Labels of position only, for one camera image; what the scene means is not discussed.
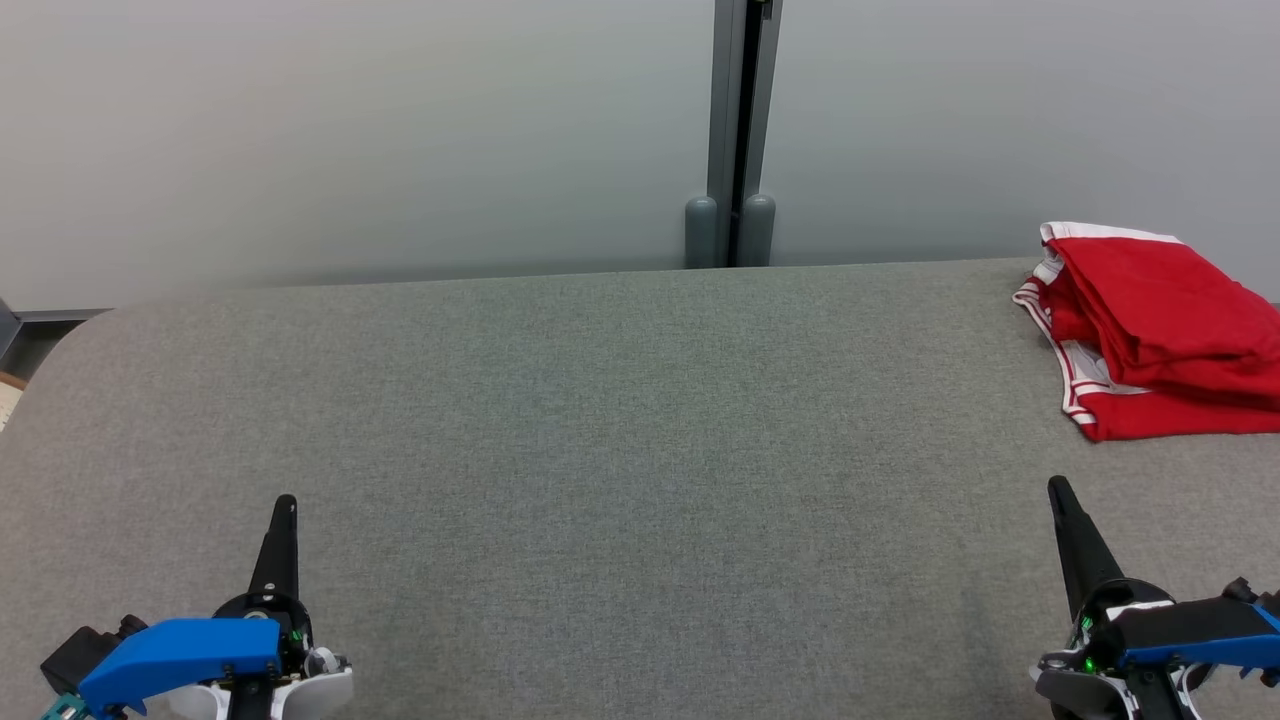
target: blue gripper part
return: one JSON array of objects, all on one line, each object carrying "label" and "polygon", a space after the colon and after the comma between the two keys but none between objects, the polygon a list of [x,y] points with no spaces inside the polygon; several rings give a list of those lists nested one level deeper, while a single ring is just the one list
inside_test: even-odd
[{"label": "blue gripper part", "polygon": [[172,689],[280,669],[280,624],[265,618],[177,618],[134,633],[79,684],[99,720],[113,706],[146,715],[143,700]]}]

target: white stripe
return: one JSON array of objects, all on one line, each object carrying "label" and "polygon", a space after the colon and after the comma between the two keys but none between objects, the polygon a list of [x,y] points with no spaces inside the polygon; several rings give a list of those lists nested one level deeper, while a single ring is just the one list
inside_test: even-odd
[{"label": "white stripe", "polygon": [[1062,350],[1062,346],[1057,341],[1055,341],[1053,336],[1050,333],[1048,318],[1044,316],[1044,311],[1041,309],[1039,302],[1036,299],[1027,297],[1027,293],[1021,291],[1014,295],[1014,302],[1027,309],[1027,313],[1032,316],[1032,320],[1036,323],[1036,327],[1038,327],[1041,332],[1044,333],[1044,337],[1048,340],[1048,343],[1053,346],[1053,355],[1057,356],[1057,366],[1059,370],[1061,370],[1062,373],[1062,413],[1082,425],[1089,425],[1097,423],[1097,419],[1093,415],[1088,414],[1085,407],[1075,404],[1075,392],[1071,388],[1070,360],[1066,357],[1066,352]]},{"label": "white stripe", "polygon": [[1172,242],[1183,245],[1183,241],[1171,234],[1157,234],[1147,231],[1114,228],[1110,225],[1094,225],[1089,223],[1044,223],[1041,225],[1041,237],[1044,242],[1071,237],[1129,237],[1133,240],[1151,240],[1155,242]]},{"label": "white stripe", "polygon": [[[1044,255],[1048,255],[1050,252],[1051,252],[1050,249],[1046,247],[1044,249]],[[1042,282],[1044,284],[1053,284],[1053,281],[1057,279],[1057,275],[1061,272],[1062,272],[1062,260],[1061,259],[1059,259],[1055,263],[1055,261],[1050,260],[1048,258],[1046,258],[1044,260],[1041,260],[1039,265],[1036,265],[1036,269],[1032,270],[1032,274],[1036,275],[1036,279],[1038,279],[1039,282]]]},{"label": "white stripe", "polygon": [[1071,383],[1071,389],[1075,391],[1075,395],[1089,395],[1091,392],[1107,392],[1108,388],[1097,380],[1085,380],[1083,383],[1075,380]]},{"label": "white stripe", "polygon": [[[1071,360],[1071,369],[1075,370],[1075,395],[1088,395],[1091,392],[1107,392],[1111,395],[1142,395],[1151,392],[1147,388],[1125,386],[1111,378],[1111,370],[1102,354],[1092,345],[1069,340],[1062,343],[1062,351]],[[1093,389],[1080,388],[1082,383],[1097,386]]]}]

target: gray wall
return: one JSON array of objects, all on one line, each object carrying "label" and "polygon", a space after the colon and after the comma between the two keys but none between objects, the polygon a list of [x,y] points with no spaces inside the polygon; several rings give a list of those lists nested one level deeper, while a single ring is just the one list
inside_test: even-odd
[{"label": "gray wall", "polygon": [[678,268],[714,0],[4,0],[0,295]]},{"label": "gray wall", "polygon": [[1082,220],[1280,301],[1277,27],[1262,0],[786,0],[773,261],[1030,255]]}]

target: gray fabric surface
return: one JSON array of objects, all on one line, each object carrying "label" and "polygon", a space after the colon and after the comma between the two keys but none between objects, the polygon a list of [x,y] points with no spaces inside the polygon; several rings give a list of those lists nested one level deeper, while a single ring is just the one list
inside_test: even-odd
[{"label": "gray fabric surface", "polygon": [[[293,288],[118,310],[0,433],[0,697],[206,615],[301,512],[338,717],[1048,717],[1044,482],[1178,597],[1280,585],[1276,437],[1089,445],[1032,260]],[[1280,698],[1226,674],[1206,717]]]}]

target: red cloth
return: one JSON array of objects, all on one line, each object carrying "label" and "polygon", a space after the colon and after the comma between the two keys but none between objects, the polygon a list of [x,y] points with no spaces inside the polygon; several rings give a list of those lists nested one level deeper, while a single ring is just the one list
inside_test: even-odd
[{"label": "red cloth", "polygon": [[1053,342],[1091,439],[1280,432],[1280,313],[1169,236],[1042,228],[1014,300]]}]

